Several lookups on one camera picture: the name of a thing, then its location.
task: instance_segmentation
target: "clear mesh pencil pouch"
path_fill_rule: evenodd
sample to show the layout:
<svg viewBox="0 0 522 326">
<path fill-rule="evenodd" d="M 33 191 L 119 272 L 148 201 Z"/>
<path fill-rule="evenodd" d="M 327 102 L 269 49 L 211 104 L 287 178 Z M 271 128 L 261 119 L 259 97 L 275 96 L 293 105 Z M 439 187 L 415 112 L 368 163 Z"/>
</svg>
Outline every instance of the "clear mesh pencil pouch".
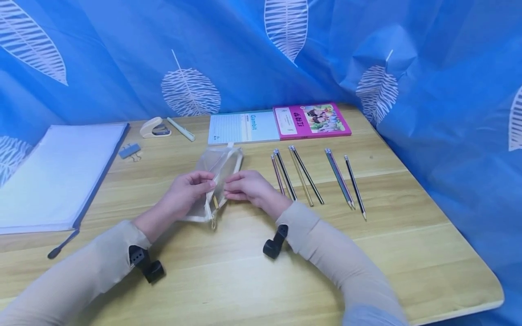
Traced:
<svg viewBox="0 0 522 326">
<path fill-rule="evenodd" d="M 241 147 L 234 147 L 233 143 L 229 143 L 228 146 L 224 148 L 207 148 L 199 158 L 196 164 L 196 170 L 214 173 L 215 177 L 213 180 L 216 182 L 216 187 L 214 191 L 208 192 L 207 196 L 201 197 L 196 201 L 183 220 L 211 222 L 211 227 L 215 230 L 216 213 L 227 201 L 223 193 L 224 180 L 239 171 L 242 161 L 243 151 Z M 218 206 L 215 205 L 215 201 L 213 200 L 214 196 L 216 197 Z"/>
</svg>

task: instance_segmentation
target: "pink book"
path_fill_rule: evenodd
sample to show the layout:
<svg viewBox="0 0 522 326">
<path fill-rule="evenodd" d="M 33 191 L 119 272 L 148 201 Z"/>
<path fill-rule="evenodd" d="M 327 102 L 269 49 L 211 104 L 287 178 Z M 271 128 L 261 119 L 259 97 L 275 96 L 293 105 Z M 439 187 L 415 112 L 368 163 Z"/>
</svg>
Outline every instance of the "pink book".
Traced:
<svg viewBox="0 0 522 326">
<path fill-rule="evenodd" d="M 352 134 L 335 103 L 274 106 L 274 115 L 281 140 Z"/>
</svg>

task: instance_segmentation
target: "stapler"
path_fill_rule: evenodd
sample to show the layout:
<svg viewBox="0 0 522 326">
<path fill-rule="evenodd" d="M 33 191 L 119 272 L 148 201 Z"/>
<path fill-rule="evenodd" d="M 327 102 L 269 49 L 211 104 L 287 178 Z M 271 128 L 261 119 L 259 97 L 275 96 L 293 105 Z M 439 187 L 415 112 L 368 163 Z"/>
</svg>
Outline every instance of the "stapler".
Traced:
<svg viewBox="0 0 522 326">
<path fill-rule="evenodd" d="M 167 137 L 170 136 L 172 132 L 165 126 L 161 117 L 155 117 L 145 122 L 139 130 L 139 133 L 143 138 L 154 138 Z"/>
</svg>

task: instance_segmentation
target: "book cover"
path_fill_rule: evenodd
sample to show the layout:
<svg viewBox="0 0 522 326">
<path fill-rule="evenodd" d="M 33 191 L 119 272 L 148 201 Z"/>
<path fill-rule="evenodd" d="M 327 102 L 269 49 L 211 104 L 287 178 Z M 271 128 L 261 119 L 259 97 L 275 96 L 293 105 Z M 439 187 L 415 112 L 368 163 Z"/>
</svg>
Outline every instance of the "book cover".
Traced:
<svg viewBox="0 0 522 326">
<path fill-rule="evenodd" d="M 216 114 L 210 117 L 209 145 L 277 140 L 279 132 L 272 110 Z"/>
<path fill-rule="evenodd" d="M 335 103 L 275 106 L 281 140 L 350 136 L 350 126 Z"/>
</svg>

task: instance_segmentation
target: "hand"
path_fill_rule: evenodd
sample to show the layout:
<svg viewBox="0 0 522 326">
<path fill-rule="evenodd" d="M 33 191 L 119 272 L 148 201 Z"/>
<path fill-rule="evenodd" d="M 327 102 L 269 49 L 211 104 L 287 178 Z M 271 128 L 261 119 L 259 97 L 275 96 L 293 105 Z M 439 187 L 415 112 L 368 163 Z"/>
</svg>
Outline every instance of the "hand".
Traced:
<svg viewBox="0 0 522 326">
<path fill-rule="evenodd" d="M 212 181 L 213 178 L 214 173 L 206 171 L 180 174 L 157 205 L 167 210 L 175 220 L 182 219 L 196 200 L 215 188 L 216 183 Z"/>
<path fill-rule="evenodd" d="M 224 194 L 231 200 L 248 200 L 264 210 L 274 220 L 292 205 L 292 201 L 278 192 L 258 171 L 239 171 L 225 180 Z"/>
<path fill-rule="evenodd" d="M 163 198 L 133 220 L 134 225 L 154 243 L 172 223 L 187 215 L 196 200 L 216 187 L 213 178 L 214 174 L 206 171 L 177 176 Z"/>
</svg>

